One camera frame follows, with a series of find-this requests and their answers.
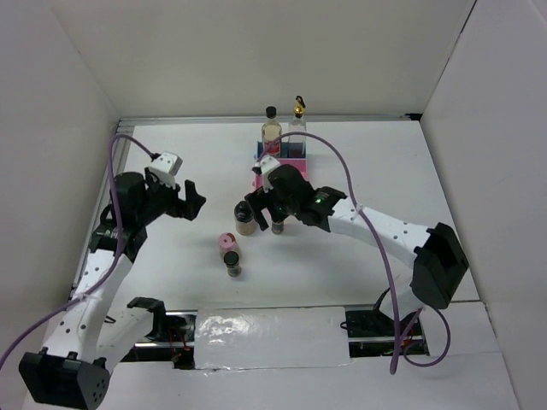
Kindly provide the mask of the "large black lid spice jar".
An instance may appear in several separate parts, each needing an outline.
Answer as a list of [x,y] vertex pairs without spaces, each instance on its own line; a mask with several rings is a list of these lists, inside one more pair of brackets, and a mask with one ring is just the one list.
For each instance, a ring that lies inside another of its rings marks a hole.
[[236,231],[243,236],[252,235],[256,231],[256,221],[249,204],[246,201],[240,201],[233,211]]

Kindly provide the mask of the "pink lid spice jar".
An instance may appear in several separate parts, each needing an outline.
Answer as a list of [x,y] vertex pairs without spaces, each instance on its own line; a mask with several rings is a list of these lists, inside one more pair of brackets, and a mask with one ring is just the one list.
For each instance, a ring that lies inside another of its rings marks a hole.
[[221,257],[227,252],[236,251],[238,243],[236,237],[231,232],[224,232],[218,237],[218,249]]

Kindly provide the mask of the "gold spout glass bottle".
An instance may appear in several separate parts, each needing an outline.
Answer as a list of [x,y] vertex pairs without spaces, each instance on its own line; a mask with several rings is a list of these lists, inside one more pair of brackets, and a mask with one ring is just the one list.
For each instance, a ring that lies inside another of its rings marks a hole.
[[[293,119],[288,125],[288,132],[306,132],[306,123],[304,114],[306,104],[302,96],[296,96],[296,103],[293,109]],[[289,136],[289,157],[303,158],[305,156],[306,136],[303,134],[294,134]]]

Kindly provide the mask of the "black cap sauce bottle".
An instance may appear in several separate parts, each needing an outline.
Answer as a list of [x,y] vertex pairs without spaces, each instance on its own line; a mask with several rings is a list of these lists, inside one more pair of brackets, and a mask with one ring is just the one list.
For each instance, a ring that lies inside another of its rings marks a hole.
[[268,106],[265,113],[266,121],[262,125],[262,152],[280,158],[281,142],[278,137],[282,134],[282,127],[277,119],[277,108]]

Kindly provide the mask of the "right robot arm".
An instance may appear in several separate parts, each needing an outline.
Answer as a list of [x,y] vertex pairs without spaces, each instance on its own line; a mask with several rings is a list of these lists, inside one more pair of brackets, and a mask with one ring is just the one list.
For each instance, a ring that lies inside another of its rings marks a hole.
[[261,230],[268,224],[293,217],[305,226],[353,238],[376,247],[410,268],[400,282],[390,278],[394,295],[381,302],[373,325],[383,335],[393,334],[403,318],[423,307],[445,310],[469,269],[455,230],[445,223],[434,227],[411,224],[354,203],[332,187],[315,189],[292,165],[266,157],[253,171],[261,177],[259,188],[248,194]]

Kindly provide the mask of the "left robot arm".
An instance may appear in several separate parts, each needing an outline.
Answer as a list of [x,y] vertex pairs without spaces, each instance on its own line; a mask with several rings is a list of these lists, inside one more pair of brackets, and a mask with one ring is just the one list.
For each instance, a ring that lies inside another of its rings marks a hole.
[[153,167],[113,177],[114,192],[91,235],[85,271],[61,320],[44,346],[27,352],[19,373],[37,403],[98,408],[117,364],[138,339],[168,333],[163,301],[135,296],[118,313],[110,308],[147,239],[146,228],[163,215],[194,220],[206,202],[195,184],[178,185]]

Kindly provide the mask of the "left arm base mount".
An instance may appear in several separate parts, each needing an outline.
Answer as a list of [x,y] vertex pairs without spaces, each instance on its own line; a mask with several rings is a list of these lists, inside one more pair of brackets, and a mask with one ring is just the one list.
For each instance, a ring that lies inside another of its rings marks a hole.
[[121,363],[169,364],[178,370],[194,370],[197,311],[167,311],[167,329],[160,336],[139,339]]

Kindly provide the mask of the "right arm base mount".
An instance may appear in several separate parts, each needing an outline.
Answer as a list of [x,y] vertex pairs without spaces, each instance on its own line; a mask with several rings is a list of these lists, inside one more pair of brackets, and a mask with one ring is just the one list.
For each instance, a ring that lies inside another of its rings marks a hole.
[[[345,309],[340,328],[347,333],[350,358],[392,356],[394,329],[389,318],[371,307]],[[426,339],[419,320],[416,320],[403,340],[410,346],[408,355],[428,354]]]

